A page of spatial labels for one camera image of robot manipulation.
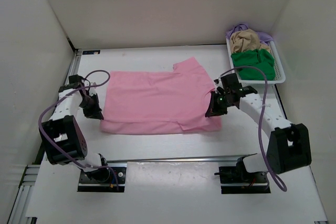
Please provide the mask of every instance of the white panel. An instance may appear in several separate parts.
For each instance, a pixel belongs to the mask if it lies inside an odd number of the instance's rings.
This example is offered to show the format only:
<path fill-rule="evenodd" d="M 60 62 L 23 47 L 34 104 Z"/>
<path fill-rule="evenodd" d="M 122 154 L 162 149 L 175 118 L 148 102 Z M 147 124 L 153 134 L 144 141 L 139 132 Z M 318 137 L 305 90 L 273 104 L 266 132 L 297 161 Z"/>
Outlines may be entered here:
<path fill-rule="evenodd" d="M 270 31 L 286 0 L 49 0 L 77 48 L 224 43 L 247 21 Z"/>
<path fill-rule="evenodd" d="M 230 69 L 225 45 L 184 46 L 142 49 L 102 50 L 99 55 L 81 57 L 78 73 L 85 76 L 96 69 L 107 71 L 173 71 L 173 64 L 195 57 L 212 79 Z M 95 73 L 90 81 L 102 83 L 107 75 Z M 107 85 L 96 89 L 100 106 L 104 107 Z M 269 88 L 267 103 L 281 113 L 275 94 Z M 147 158 L 181 158 L 245 155 L 259 152 L 257 124 L 235 107 L 222 116 L 219 132 L 168 135 L 117 135 L 99 130 L 99 120 L 87 119 L 82 110 L 77 122 L 92 152 L 101 153 L 107 160 Z M 264 145 L 268 139 L 263 134 Z"/>
<path fill-rule="evenodd" d="M 219 177 L 213 175 L 217 171 L 216 163 L 129 163 L 124 193 L 79 193 L 78 168 L 44 161 L 27 216 L 37 217 L 37 224 L 74 220 L 81 224 L 307 224 L 326 220 L 308 167 L 281 175 L 287 193 L 271 181 L 271 194 L 262 195 L 222 195 Z"/>
<path fill-rule="evenodd" d="M 312 170 L 329 220 L 336 223 L 335 0 L 290 0 L 273 29 L 287 81 L 279 85 L 291 121 L 310 134 Z"/>
<path fill-rule="evenodd" d="M 0 220 L 41 143 L 39 113 L 57 98 L 71 49 L 47 0 L 0 0 Z"/>

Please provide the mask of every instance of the laundry basket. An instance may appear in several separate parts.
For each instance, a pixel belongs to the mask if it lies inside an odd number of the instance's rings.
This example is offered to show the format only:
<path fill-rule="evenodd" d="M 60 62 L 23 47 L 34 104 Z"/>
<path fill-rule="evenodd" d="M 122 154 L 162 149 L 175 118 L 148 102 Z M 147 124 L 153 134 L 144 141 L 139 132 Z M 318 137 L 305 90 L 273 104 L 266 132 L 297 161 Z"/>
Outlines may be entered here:
<path fill-rule="evenodd" d="M 233 68 L 233 62 L 232 62 L 232 57 L 231 57 L 231 50 L 230 50 L 230 44 L 229 40 L 226 39 L 226 46 L 227 46 L 227 51 L 229 53 L 229 60 L 230 60 L 230 65 Z M 267 81 L 268 84 L 277 84 L 277 83 L 283 83 L 286 80 L 284 68 L 282 67 L 277 48 L 275 47 L 274 41 L 270 41 L 268 43 L 269 48 L 271 49 L 271 55 L 274 58 L 274 71 L 275 71 L 275 78 L 272 81 Z M 238 80 L 240 83 L 246 83 L 246 84 L 264 84 L 264 81 L 255 81 L 255 80 L 242 80 L 239 76 L 239 72 L 236 71 L 236 74 L 238 76 Z"/>

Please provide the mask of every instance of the pink shirt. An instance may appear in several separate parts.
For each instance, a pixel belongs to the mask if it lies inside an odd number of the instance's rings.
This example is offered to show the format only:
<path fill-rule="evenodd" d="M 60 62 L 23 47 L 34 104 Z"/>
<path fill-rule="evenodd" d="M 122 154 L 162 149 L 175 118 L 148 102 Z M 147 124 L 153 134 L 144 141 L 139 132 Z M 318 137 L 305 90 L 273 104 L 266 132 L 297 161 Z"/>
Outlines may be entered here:
<path fill-rule="evenodd" d="M 173 72 L 111 72 L 102 131 L 172 134 L 218 131 L 219 116 L 206 118 L 214 84 L 193 57 Z"/>

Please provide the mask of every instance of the black mounting base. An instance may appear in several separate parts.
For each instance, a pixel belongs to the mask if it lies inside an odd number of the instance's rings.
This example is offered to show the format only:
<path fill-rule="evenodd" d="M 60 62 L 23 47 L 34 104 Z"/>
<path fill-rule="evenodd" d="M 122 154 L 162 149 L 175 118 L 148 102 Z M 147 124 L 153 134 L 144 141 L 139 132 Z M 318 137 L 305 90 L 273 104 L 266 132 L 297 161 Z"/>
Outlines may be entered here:
<path fill-rule="evenodd" d="M 222 194 L 269 194 L 271 191 L 267 185 L 264 172 L 251 174 L 249 180 L 242 180 L 236 166 L 219 167 L 219 175 Z"/>
<path fill-rule="evenodd" d="M 113 175 L 105 182 L 99 182 L 88 178 L 83 171 L 80 172 L 77 191 L 102 192 L 102 193 L 123 193 L 125 191 L 126 167 L 111 167 L 117 175 L 119 191 L 114 182 Z"/>

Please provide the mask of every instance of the beige cloth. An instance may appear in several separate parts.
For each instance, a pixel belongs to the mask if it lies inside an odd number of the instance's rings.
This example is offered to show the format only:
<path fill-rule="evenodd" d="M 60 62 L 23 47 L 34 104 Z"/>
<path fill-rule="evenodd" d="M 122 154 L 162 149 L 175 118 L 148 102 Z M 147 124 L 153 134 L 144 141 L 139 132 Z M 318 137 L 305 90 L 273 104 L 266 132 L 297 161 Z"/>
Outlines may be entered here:
<path fill-rule="evenodd" d="M 234 52 L 246 52 L 255 49 L 266 49 L 271 53 L 269 46 L 260 43 L 258 34 L 251 29 L 233 33 L 229 43 L 231 54 Z"/>

